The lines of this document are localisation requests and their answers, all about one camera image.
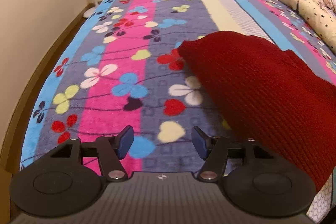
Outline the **red knit sweater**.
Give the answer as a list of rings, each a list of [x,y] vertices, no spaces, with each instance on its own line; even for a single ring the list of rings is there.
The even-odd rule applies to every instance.
[[[178,53],[237,139],[256,139],[322,189],[335,167],[333,84],[293,51],[232,31],[185,41]]]

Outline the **colourful floral bed blanket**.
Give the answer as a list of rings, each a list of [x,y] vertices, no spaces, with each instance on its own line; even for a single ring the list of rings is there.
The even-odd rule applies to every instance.
[[[35,104],[11,198],[16,223],[335,223],[335,167],[322,189],[254,138],[239,140],[178,53],[219,31],[293,51],[335,86],[335,52],[279,0],[104,0]],[[101,175],[96,139],[132,126],[128,179]],[[219,182],[193,127],[228,139]]]

